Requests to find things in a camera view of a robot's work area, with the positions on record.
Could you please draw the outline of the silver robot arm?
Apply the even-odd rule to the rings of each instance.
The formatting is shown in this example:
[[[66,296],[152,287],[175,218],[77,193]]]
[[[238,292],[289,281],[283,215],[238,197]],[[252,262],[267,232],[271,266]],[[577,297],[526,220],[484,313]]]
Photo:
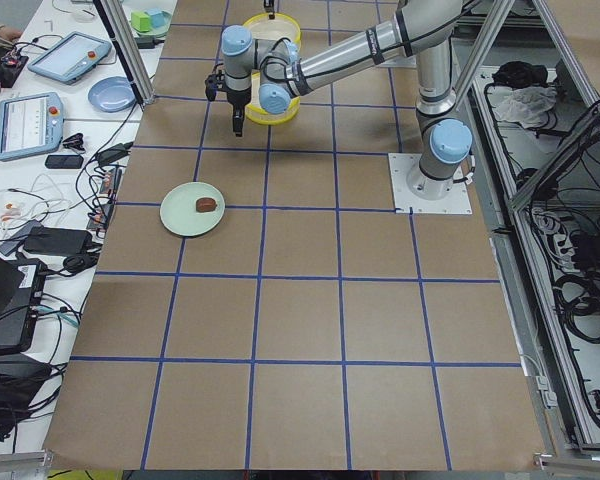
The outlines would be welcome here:
[[[451,118],[461,99],[452,73],[451,37],[467,10],[465,1],[401,1],[388,20],[307,58],[289,36],[268,39],[246,25],[230,25],[222,31],[221,61],[205,80],[205,94],[210,102],[225,95],[232,107],[232,131],[240,137],[246,107],[254,99],[266,113],[281,115],[295,98],[395,58],[412,58],[421,136],[431,142],[433,125]]]

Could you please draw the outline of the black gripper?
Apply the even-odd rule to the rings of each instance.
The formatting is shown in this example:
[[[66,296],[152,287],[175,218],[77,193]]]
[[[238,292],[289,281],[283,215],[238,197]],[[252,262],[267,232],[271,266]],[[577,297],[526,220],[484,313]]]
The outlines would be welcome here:
[[[232,130],[236,137],[241,138],[244,132],[245,110],[250,103],[250,88],[236,90],[227,82],[227,76],[222,70],[213,71],[204,81],[205,95],[208,101],[214,102],[218,93],[224,93],[232,105]]]
[[[274,20],[275,19],[275,1],[274,0],[263,0],[263,8],[266,11],[272,11],[272,12],[268,12],[268,18],[270,20]]]

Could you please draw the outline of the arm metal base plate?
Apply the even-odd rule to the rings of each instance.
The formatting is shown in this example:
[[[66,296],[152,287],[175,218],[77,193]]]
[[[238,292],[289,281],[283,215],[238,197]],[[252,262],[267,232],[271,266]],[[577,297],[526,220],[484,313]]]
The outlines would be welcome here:
[[[389,153],[394,210],[401,214],[471,215],[472,207],[462,167],[438,181],[419,168],[420,154]]]

